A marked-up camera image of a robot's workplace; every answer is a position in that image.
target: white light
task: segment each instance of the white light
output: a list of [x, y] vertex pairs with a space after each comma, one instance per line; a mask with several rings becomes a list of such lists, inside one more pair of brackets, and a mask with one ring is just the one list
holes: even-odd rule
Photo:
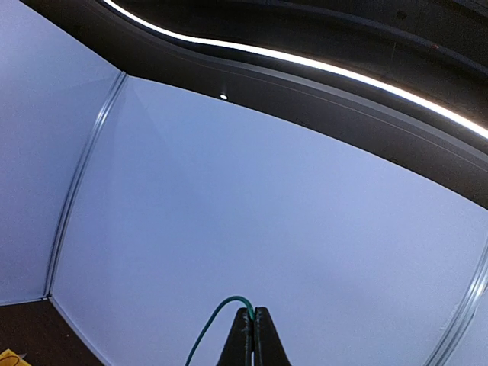
[[440, 114], [441, 116], [446, 117], [449, 120], [452, 120], [453, 122], [460, 124], [463, 127], [466, 127], [468, 130], [471, 130], [475, 133], [478, 133], [479, 135], [481, 135], [485, 139], [488, 139], [488, 130], [481, 127], [478, 124], [475, 124], [473, 121], [468, 120], [467, 118], [462, 117], [461, 115], [456, 114], [453, 111], [450, 111], [444, 107], [441, 107], [440, 105], [438, 105], [436, 103], [432, 103], [431, 101], [428, 101], [424, 98], [420, 98], [418, 95], [414, 95], [408, 91], [397, 88], [396, 86], [392, 86], [390, 84], [387, 84], [386, 82], [380, 82], [379, 80], [370, 78], [369, 76], [358, 74], [356, 72], [349, 71], [349, 70], [343, 69], [343, 68], [338, 67], [338, 66], [329, 65], [328, 63], [321, 63], [320, 61], [316, 61], [314, 59], [307, 59], [306, 57], [296, 56], [296, 55], [292, 55], [292, 54], [285, 53], [285, 52], [268, 50], [266, 48], [248, 46], [248, 45], [240, 44], [240, 43], [226, 42], [223, 40], [211, 40], [211, 39], [207, 39], [207, 38], [190, 37], [190, 36], [185, 36], [183, 34], [171, 32], [170, 30], [166, 30], [164, 28], [158, 27], [157, 25], [154, 25], [152, 23], [149, 23], [148, 21], [145, 21], [145, 20], [137, 17], [136, 15], [127, 11], [126, 9], [115, 4], [112, 0], [104, 0], [104, 1], [105, 1], [105, 3], [107, 3], [107, 5], [110, 5], [113, 9], [115, 9], [116, 11], [125, 15], [126, 17], [132, 19], [133, 21], [143, 25], [144, 27], [148, 27], [149, 29], [152, 29], [153, 31], [164, 34], [168, 37], [172, 37], [172, 38], [175, 38], [177, 40], [183, 40], [183, 41], [191, 42], [191, 43], [206, 44], [209, 46], [230, 48], [232, 50], [239, 50], [239, 51], [254, 53], [256, 55], [268, 56], [268, 57], [272, 57], [274, 59], [281, 59], [283, 61], [288, 61], [290, 63], [297, 63], [300, 65], [313, 67], [314, 69], [319, 69], [319, 70], [331, 72], [331, 73], [334, 73], [337, 75], [342, 75], [346, 78], [354, 79], [358, 82], [363, 82], [365, 84], [369, 84], [369, 85], [374, 86], [376, 88], [382, 89], [386, 92], [395, 94], [395, 95], [397, 95], [401, 98], [404, 98], [408, 101], [411, 101], [415, 104], [421, 105], [424, 108], [427, 108], [431, 111], [434, 111], [435, 113]]

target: brown floor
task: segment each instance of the brown floor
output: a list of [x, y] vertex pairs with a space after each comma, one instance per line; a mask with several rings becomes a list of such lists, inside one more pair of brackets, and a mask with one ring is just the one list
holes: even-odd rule
[[0, 353], [27, 353], [32, 366], [99, 366], [49, 301], [0, 307]]

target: dark carpet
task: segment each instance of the dark carpet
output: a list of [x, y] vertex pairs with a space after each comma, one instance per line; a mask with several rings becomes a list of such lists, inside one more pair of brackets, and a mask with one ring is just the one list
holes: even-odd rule
[[0, 353], [27, 353], [32, 366], [99, 366], [49, 301], [0, 307]]

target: yellow box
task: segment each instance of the yellow box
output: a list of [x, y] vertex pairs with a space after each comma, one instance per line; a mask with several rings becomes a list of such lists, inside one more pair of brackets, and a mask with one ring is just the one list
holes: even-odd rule
[[0, 353], [0, 366], [30, 366], [19, 355], [10, 349]]

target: green wire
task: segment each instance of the green wire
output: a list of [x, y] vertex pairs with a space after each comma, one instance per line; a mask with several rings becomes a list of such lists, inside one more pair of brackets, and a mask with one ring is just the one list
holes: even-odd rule
[[246, 305], [246, 307], [247, 307], [247, 311], [249, 312], [249, 316], [251, 317], [251, 320], [254, 322], [254, 309], [253, 309], [251, 303], [249, 302], [249, 300], [247, 300], [245, 297], [242, 297], [242, 296], [231, 296], [231, 297], [226, 298], [213, 311], [212, 316], [208, 320], [207, 324], [205, 324], [204, 328], [201, 330], [200, 335], [198, 336], [197, 340], [195, 341], [195, 344], [191, 348], [190, 354], [188, 355], [188, 358], [186, 359], [185, 366], [189, 366], [189, 364], [191, 362], [191, 358], [193, 357], [193, 354], [197, 350], [198, 345], [200, 344], [202, 338], [205, 336], [205, 333], [207, 332], [207, 330], [210, 328], [210, 325], [214, 321], [217, 314], [222, 310], [222, 308], [224, 306], [226, 306], [231, 301], [240, 301], [241, 303], [244, 303], [244, 305]]

